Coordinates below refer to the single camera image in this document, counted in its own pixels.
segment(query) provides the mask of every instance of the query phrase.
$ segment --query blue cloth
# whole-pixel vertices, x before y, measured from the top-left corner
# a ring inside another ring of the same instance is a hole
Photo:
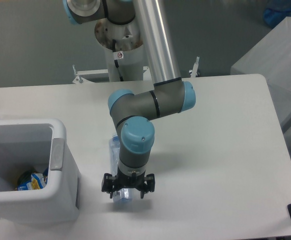
[[[291,0],[271,0],[263,12],[263,19],[271,28],[291,17]]]

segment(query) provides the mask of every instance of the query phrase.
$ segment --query white plastic bin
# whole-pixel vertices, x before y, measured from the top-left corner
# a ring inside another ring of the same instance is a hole
[[[34,167],[43,189],[16,191],[19,176]],[[18,223],[74,220],[81,174],[57,119],[0,120],[0,217]]]

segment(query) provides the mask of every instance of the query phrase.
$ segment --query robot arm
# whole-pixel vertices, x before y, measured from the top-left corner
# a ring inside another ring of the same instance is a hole
[[[98,0],[67,2],[81,2],[84,6],[98,4]],[[113,192],[122,188],[136,188],[143,198],[144,194],[155,190],[154,174],[145,175],[155,141],[155,129],[150,120],[191,109],[196,103],[196,94],[191,83],[181,79],[161,0],[102,0],[99,5],[95,12],[98,18],[106,17],[113,24],[127,25],[136,16],[154,85],[154,90],[141,94],[120,89],[109,97],[110,115],[120,139],[120,159],[117,175],[105,173],[101,190],[112,198]],[[80,14],[68,6],[72,15]]]

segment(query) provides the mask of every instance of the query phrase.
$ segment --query silver metal tube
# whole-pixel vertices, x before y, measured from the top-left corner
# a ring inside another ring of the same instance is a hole
[[[179,78],[180,71],[170,41],[170,33],[161,0],[133,0],[152,81],[160,83]]]
[[[66,2],[72,12],[81,17],[88,17],[98,11],[101,0],[66,0]]]

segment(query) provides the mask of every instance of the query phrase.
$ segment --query blue object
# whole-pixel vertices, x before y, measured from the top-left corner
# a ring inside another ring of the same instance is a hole
[[[133,116],[122,127],[121,142],[130,152],[145,154],[154,145],[155,127],[145,117]]]
[[[109,107],[110,112],[111,112],[111,108],[115,104],[115,102],[119,98],[121,98],[122,96],[124,96],[126,94],[134,95],[134,93],[132,91],[130,91],[129,89],[119,89],[109,96],[109,99],[107,100],[107,106]]]
[[[77,21],[71,15],[71,12],[70,12],[69,7],[68,7],[67,0],[62,0],[62,2],[63,2],[63,7],[64,7],[64,10],[65,10],[65,13],[66,13],[67,17],[69,18],[70,23],[72,23],[73,25],[79,24],[79,23],[77,23]]]
[[[196,105],[196,92],[192,84],[188,81],[184,81],[184,101],[181,108],[181,112],[192,109]]]
[[[291,0],[271,0],[263,12],[263,19],[271,28],[291,17]]]

